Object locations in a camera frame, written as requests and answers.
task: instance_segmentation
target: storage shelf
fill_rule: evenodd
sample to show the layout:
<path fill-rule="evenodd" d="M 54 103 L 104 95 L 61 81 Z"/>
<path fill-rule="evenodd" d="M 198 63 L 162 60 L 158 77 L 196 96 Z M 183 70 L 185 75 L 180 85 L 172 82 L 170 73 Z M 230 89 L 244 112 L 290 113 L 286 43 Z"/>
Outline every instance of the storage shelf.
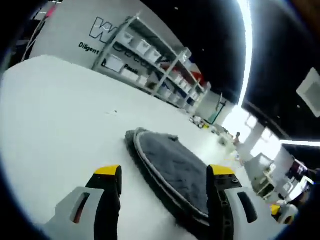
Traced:
<path fill-rule="evenodd" d="M 126 77 L 126 76 L 122 76 L 120 73 L 116 72 L 116 71 L 113 71 L 109 68 L 106 68 L 106 67 L 100 67 L 99 68 L 99 72 L 101 74 L 105 74 L 107 73 L 108 76 L 112 77 L 112 78 L 115 78 L 116 80 L 124 83 L 124 84 L 128 84 L 130 85 L 131 87 L 134 87 L 134 88 L 138 88 L 140 90 L 142 90 L 143 92 L 145 93 L 148 93 L 148 94 L 151 94 L 153 91 L 143 85 L 141 85 L 140 83 Z"/>
<path fill-rule="evenodd" d="M 181 108 L 178 104 L 176 104 L 176 103 L 170 101 L 169 99 L 163 97 L 163 96 L 160 95 L 159 93 L 156 93 L 154 96 L 155 96 L 157 99 L 160 99 L 161 101 L 164 101 L 164 102 L 166 102 L 166 103 L 169 103 L 169 104 L 175 106 L 176 108 L 179 108 L 179 109 Z"/>
<path fill-rule="evenodd" d="M 140 52 L 138 52 L 136 49 L 134 49 L 132 46 L 128 45 L 128 44 L 123 44 L 120 41 L 116 41 L 117 44 L 120 44 L 121 46 L 123 46 L 124 48 L 128 49 L 129 51 L 131 51 L 132 53 L 134 53 L 135 55 L 139 56 L 141 59 L 143 59 L 144 61 L 146 61 L 148 64 L 150 64 L 151 66 L 153 66 L 154 68 L 156 68 L 159 72 L 161 72 L 162 74 L 166 74 L 166 71 L 161 68 L 160 66 L 156 65 L 154 62 L 151 62 L 150 60 L 148 60 L 144 55 L 142 55 Z"/>
<path fill-rule="evenodd" d="M 190 104 L 192 106 L 199 105 L 203 100 L 204 95 L 207 94 L 207 92 L 210 90 L 211 86 L 208 85 L 206 87 L 202 87 L 199 84 L 198 80 L 194 77 L 194 75 L 189 71 L 189 69 L 187 69 L 186 66 L 181 62 L 184 54 L 189 50 L 185 47 L 174 50 L 151 27 L 149 27 L 148 24 L 141 20 L 139 16 L 140 13 L 138 13 L 136 16 L 128 17 L 126 21 L 119 26 L 118 30 L 114 32 L 114 34 L 110 37 L 110 39 L 103 47 L 102 51 L 100 51 L 100 54 L 95 60 L 92 69 L 123 83 L 126 83 L 134 88 L 140 89 L 143 92 L 150 94 L 177 108 L 184 108 L 186 104 Z M 122 34 L 124 34 L 127 30 L 129 30 L 129 32 L 134 31 L 136 33 L 135 35 L 138 34 L 139 37 L 145 39 L 150 45 L 155 47 L 155 49 L 162 55 L 161 61 L 168 60 L 169 66 L 167 67 L 167 69 L 163 69 L 160 65 L 148 60 L 145 55 L 141 54 L 131 45 L 123 44 L 122 42 L 120 42 L 119 37 L 122 36 Z M 115 45 L 118 45 L 119 47 L 130 51 L 136 57 L 140 58 L 141 61 L 144 61 L 149 66 L 150 70 L 157 75 L 159 82 L 156 84 L 153 90 L 146 88 L 135 80 L 132 80 L 126 76 L 122 76 L 118 72 L 101 66 L 102 62 L 105 61 L 108 54 L 110 54 L 112 48 Z M 173 78 L 169 74 L 174 70 L 174 68 L 181 72 L 183 78 L 191 85 L 190 91 L 187 92 L 179 84 L 173 81 Z M 175 91 L 182 95 L 182 99 L 179 101 L 179 105 L 177 103 L 171 102 L 169 99 L 163 97 L 158 93 L 160 87 L 163 84 L 169 85 L 171 89 L 174 88 Z M 191 93 L 194 92 L 200 94 L 200 96 L 197 97 L 196 100 L 190 96 Z"/>
<path fill-rule="evenodd" d="M 129 26 L 143 36 L 148 43 L 154 46 L 162 55 L 175 59 L 178 55 L 151 27 L 137 17 Z"/>

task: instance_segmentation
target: white storage bin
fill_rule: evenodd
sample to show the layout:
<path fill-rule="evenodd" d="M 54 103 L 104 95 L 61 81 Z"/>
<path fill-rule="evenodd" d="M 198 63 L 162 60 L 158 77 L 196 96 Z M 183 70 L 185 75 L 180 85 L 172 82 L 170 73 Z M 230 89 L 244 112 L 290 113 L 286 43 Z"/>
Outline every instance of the white storage bin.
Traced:
<path fill-rule="evenodd" d="M 132 41 L 132 39 L 134 39 L 134 37 L 127 32 L 124 32 L 119 36 L 119 42 L 124 45 L 128 45 Z"/>
<path fill-rule="evenodd" d="M 139 78 L 137 74 L 125 68 L 121 71 L 121 75 L 133 81 L 137 81 Z"/>
<path fill-rule="evenodd" d="M 161 96 L 163 96 L 164 98 L 168 99 L 170 97 L 170 95 L 172 94 L 172 92 L 168 88 L 162 86 L 159 89 L 159 94 Z"/>
<path fill-rule="evenodd" d="M 182 79 L 181 82 L 179 83 L 180 88 L 185 89 L 187 86 L 187 81 L 185 79 Z"/>
<path fill-rule="evenodd" d="M 125 63 L 119 57 L 112 54 L 109 55 L 102 63 L 103 67 L 111 69 L 117 73 L 120 72 L 124 65 Z"/>
<path fill-rule="evenodd" d="M 174 93 L 172 93 L 169 97 L 169 100 L 175 104 L 179 101 L 179 99 L 180 99 L 180 96 Z"/>
<path fill-rule="evenodd" d="M 152 63 L 155 63 L 161 56 L 160 52 L 154 47 L 151 47 L 145 54 L 145 58 Z"/>
<path fill-rule="evenodd" d="M 188 104 L 188 103 L 185 105 L 184 109 L 185 109 L 188 113 L 191 113 L 191 114 L 194 113 L 194 107 L 191 106 L 191 105 Z"/>
<path fill-rule="evenodd" d="M 148 78 L 149 78 L 149 76 L 141 75 L 138 79 L 139 84 L 141 84 L 142 86 L 145 86 L 148 82 Z"/>
<path fill-rule="evenodd" d="M 136 38 L 134 38 L 131 41 L 131 46 L 142 55 L 145 55 L 145 53 L 151 48 L 151 45 L 147 43 L 144 39 L 136 39 Z"/>
<path fill-rule="evenodd" d="M 184 80 L 182 75 L 177 71 L 172 71 L 172 72 L 170 72 L 169 75 L 170 75 L 172 81 L 177 85 L 179 85 L 181 83 L 181 81 Z"/>
<path fill-rule="evenodd" d="M 186 93 L 189 93 L 189 91 L 191 90 L 191 86 L 189 83 L 186 83 L 185 87 L 184 87 L 184 90 Z"/>
<path fill-rule="evenodd" d="M 197 92 L 193 92 L 192 95 L 191 95 L 191 98 L 192 98 L 193 100 L 195 100 L 195 101 L 197 101 L 198 97 L 199 97 L 199 95 L 198 95 Z"/>
<path fill-rule="evenodd" d="M 132 72 L 129 78 L 133 81 L 137 81 L 139 79 L 139 75 Z"/>
<path fill-rule="evenodd" d="M 192 66 L 192 62 L 188 59 L 185 61 L 185 63 L 183 65 L 186 69 L 190 70 L 190 68 Z"/>

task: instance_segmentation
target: light strip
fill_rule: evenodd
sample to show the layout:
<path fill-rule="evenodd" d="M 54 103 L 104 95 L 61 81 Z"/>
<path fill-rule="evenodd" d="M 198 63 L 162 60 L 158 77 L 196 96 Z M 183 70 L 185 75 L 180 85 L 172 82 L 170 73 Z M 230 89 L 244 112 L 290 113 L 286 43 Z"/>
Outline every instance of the light strip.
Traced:
<path fill-rule="evenodd" d="M 320 141 L 291 141 L 291 140 L 280 140 L 280 143 L 281 143 L 281 144 L 286 144 L 286 145 L 320 147 Z"/>
<path fill-rule="evenodd" d="M 244 66 L 244 76 L 242 89 L 240 93 L 240 98 L 238 105 L 241 107 L 244 103 L 249 78 L 251 71 L 251 63 L 252 63 L 252 54 L 253 54 L 253 34 L 252 34 L 252 20 L 250 13 L 250 5 L 248 0 L 237 0 L 240 10 L 242 12 L 242 18 L 244 22 L 244 30 L 245 30 L 245 66 Z"/>

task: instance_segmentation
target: person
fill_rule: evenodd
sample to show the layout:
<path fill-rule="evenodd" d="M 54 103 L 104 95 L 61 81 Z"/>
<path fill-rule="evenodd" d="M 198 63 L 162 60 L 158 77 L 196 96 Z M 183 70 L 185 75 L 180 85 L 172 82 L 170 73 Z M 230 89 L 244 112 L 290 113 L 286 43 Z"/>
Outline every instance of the person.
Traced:
<path fill-rule="evenodd" d="M 235 146 L 237 146 L 237 145 L 239 144 L 239 137 L 240 137 L 240 132 L 237 132 L 237 133 L 236 133 L 236 136 L 235 136 L 235 138 L 234 138 L 234 140 L 233 140 L 233 144 L 234 144 Z"/>

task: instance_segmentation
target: white desk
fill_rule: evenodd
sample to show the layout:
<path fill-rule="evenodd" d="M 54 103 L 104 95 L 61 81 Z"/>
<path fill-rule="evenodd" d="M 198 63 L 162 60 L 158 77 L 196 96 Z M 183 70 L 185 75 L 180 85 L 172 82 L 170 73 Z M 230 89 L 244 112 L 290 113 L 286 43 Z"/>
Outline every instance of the white desk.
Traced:
<path fill-rule="evenodd" d="M 56 204 L 85 186 L 97 168 L 120 164 L 119 240 L 195 239 L 176 225 L 127 152 L 125 133 L 137 127 L 178 135 L 206 164 L 224 162 L 217 136 L 171 105 L 97 72 L 43 56 L 4 75 L 2 165 L 17 202 L 35 224 L 51 219 Z"/>

